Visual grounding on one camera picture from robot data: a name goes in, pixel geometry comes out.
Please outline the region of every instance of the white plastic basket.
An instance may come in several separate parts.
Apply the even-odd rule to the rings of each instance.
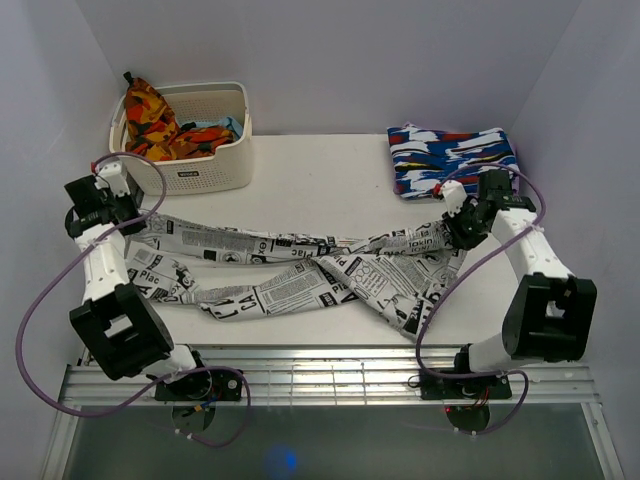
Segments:
[[[187,122],[217,122],[230,116],[242,125],[242,137],[216,149],[215,155],[197,159],[157,162],[167,180],[167,195],[217,192],[244,187],[253,175],[251,117],[247,93],[237,82],[200,83],[160,87],[176,113],[180,125]],[[129,140],[124,96],[111,122],[109,150],[119,152]],[[121,157],[131,176],[148,195],[160,195],[162,183],[158,173],[141,160]]]

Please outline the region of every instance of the white tabletop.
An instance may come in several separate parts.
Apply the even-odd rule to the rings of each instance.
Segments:
[[[160,211],[211,225],[260,231],[365,238],[441,217],[434,201],[404,201],[393,193],[384,135],[258,136],[253,181],[205,195],[168,197]],[[147,197],[144,206],[155,203]],[[489,238],[463,270],[499,246]],[[189,262],[205,287],[258,284],[286,266],[220,267]],[[425,344],[477,342],[498,333],[516,278],[504,254],[472,275],[445,304]],[[279,317],[224,323],[195,306],[155,304],[175,343],[210,345],[403,345],[411,342],[360,302]]]

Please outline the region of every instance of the red and orange cloth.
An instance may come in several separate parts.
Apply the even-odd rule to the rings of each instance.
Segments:
[[[162,162],[209,157],[220,145],[238,140],[236,133],[224,126],[195,128],[195,123],[180,127],[167,101],[142,78],[124,74],[129,88],[124,98],[129,141],[128,152]]]

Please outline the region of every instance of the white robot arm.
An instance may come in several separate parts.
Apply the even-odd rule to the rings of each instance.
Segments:
[[[65,185],[74,203],[65,226],[80,250],[115,224],[139,216],[142,192],[127,179],[122,163],[112,161],[95,175]],[[114,232],[85,258],[85,292],[82,305],[69,313],[71,324],[112,380],[141,373],[151,378],[172,374],[164,381],[170,392],[190,399],[206,397],[212,386],[209,372],[178,378],[180,372],[203,366],[198,352],[173,344],[158,314],[129,282],[125,237],[142,228],[143,222]]]
[[[469,250],[489,233],[504,245],[536,219],[531,200],[513,194],[508,172],[481,173],[478,190],[476,199],[456,181],[441,188],[455,247]],[[562,264],[540,228],[506,254],[519,286],[502,331],[463,347],[456,373],[508,371],[541,361],[579,360],[584,354],[597,294],[593,282],[576,278]]]

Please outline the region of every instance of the newspaper print fabric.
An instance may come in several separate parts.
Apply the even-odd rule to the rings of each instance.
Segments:
[[[451,247],[441,221],[364,240],[212,228],[155,214],[132,237],[130,280],[164,303],[197,305],[220,321],[264,318],[364,301],[394,329],[415,337],[441,293],[455,279],[463,251]],[[295,262],[260,285],[204,289],[166,253],[218,264]]]

